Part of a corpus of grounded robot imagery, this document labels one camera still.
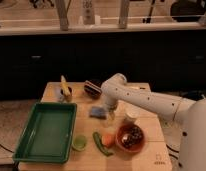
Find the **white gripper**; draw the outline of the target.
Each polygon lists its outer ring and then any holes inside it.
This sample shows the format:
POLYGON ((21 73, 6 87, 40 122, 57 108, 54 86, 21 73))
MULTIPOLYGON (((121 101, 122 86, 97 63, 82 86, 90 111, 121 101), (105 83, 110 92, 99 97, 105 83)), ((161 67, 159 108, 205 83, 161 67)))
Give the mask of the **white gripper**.
POLYGON ((115 112, 114 110, 117 108, 118 106, 118 100, 111 98, 111 97, 104 97, 104 104, 103 104, 104 108, 109 111, 108 115, 107 115, 107 123, 109 126, 113 125, 113 122, 115 120, 115 112))

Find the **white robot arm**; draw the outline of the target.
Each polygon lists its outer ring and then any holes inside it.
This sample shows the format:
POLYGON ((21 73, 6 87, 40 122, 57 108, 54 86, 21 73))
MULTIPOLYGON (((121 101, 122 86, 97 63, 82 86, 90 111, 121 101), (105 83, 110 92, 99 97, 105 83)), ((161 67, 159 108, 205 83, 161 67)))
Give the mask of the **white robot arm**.
POLYGON ((134 89, 117 73, 101 85, 103 107, 114 111, 118 101, 182 124, 178 171, 206 171, 206 98, 195 101, 180 96, 134 89))

